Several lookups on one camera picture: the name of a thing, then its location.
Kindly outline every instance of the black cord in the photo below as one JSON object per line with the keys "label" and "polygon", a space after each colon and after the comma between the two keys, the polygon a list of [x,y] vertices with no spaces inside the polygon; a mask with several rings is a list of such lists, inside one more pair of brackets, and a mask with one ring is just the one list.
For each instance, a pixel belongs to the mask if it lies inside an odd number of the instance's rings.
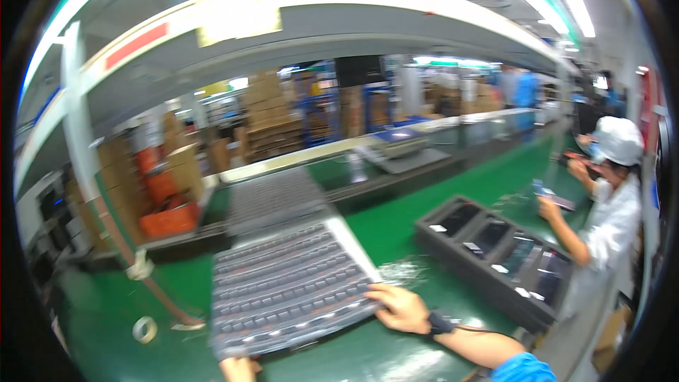
{"label": "black cord", "polygon": [[494,330],[463,328],[461,326],[457,326],[455,329],[466,330],[467,332],[496,333],[498,335],[506,336],[504,333],[495,332]]}

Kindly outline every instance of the white hair cap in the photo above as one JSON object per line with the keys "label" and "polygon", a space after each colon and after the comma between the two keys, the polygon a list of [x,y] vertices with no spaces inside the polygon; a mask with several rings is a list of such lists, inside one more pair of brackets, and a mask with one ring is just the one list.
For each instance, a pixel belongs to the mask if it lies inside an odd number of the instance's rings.
{"label": "white hair cap", "polygon": [[644,140],[637,126],[626,118],[603,116],[596,124],[599,140],[598,163],[608,159],[621,166],[639,164],[644,151]]}

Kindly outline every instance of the hand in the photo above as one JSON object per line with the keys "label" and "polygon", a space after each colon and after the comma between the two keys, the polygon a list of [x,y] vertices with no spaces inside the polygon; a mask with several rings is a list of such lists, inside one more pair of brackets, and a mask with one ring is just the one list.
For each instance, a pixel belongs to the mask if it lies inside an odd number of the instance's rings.
{"label": "hand", "polygon": [[219,363],[224,377],[228,382],[255,382],[255,375],[261,371],[261,366],[250,358],[227,358]]}
{"label": "hand", "polygon": [[375,312],[375,316],[390,329],[425,335],[431,331],[429,310],[416,293],[385,284],[368,285],[372,291],[364,293],[368,298],[384,304],[387,309]]}
{"label": "hand", "polygon": [[547,221],[552,221],[554,218],[561,216],[561,209],[550,197],[538,197],[538,202],[540,203],[540,217]]}
{"label": "hand", "polygon": [[591,141],[592,141],[592,138],[591,138],[590,135],[587,135],[587,134],[578,135],[578,143],[584,148],[589,147]]}
{"label": "hand", "polygon": [[587,167],[585,164],[576,159],[569,160],[568,172],[573,174],[573,177],[580,180],[581,182],[584,182],[590,176],[590,173],[587,172]]}

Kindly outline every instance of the wrist strap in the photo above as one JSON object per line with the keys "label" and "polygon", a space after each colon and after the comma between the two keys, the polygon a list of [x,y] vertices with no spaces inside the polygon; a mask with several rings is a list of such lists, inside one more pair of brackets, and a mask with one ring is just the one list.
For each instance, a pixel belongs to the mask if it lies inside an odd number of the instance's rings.
{"label": "wrist strap", "polygon": [[449,316],[443,316],[436,310],[429,312],[427,320],[431,324],[431,330],[425,336],[430,341],[434,340],[435,335],[451,333],[460,325],[459,321],[453,320]]}

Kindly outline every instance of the laptop keyboard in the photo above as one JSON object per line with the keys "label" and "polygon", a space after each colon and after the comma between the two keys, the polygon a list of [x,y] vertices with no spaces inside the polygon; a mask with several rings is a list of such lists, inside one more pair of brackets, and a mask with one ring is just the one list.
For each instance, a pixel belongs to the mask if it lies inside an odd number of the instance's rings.
{"label": "laptop keyboard", "polygon": [[215,256],[218,359],[310,343],[371,316],[368,275],[323,225]]}

